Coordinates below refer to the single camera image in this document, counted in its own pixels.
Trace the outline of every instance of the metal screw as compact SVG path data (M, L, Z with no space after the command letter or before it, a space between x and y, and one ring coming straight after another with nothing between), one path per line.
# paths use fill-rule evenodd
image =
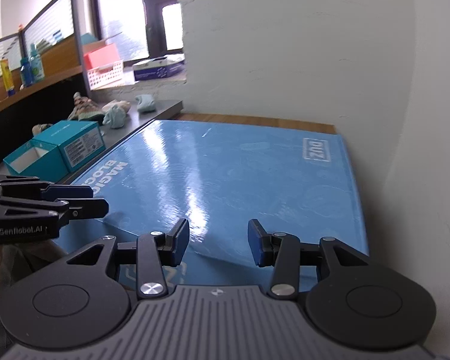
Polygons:
M145 295L157 295L164 290L160 283L145 283L140 287L140 291Z
M277 296L288 296L295 292L295 288L289 284L275 284L271 291Z

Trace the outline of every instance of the perforated basket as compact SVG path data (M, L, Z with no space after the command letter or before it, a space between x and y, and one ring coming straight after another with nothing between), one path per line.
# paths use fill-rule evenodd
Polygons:
M123 78L123 61L116 61L113 64L89 70L87 75L92 90L121 80Z

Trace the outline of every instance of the teal box lid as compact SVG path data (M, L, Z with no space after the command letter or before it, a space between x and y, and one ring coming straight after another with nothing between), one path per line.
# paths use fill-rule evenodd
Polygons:
M68 174L59 148L34 139L9 154L3 162L16 176L37 176L41 180L57 182Z
M105 150L97 122L61 120L34 139L58 146L70 172L79 169Z

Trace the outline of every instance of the blue bottle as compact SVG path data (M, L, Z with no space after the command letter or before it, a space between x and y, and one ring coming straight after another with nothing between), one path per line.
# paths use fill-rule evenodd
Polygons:
M34 83L37 83L45 78L42 57L38 54L35 43L30 45L30 66L31 72L34 75Z
M23 57L20 60L22 68L20 69L20 77L22 78L22 84L25 88L31 86L34 83L34 75L32 74L32 67L27 57Z

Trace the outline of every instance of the yellow tube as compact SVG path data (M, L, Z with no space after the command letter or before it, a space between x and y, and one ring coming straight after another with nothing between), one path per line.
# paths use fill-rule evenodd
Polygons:
M10 73L10 68L8 67L8 59L0 60L0 68L2 69L3 84L5 85L5 90L9 96L15 94L15 86L13 85L12 74Z

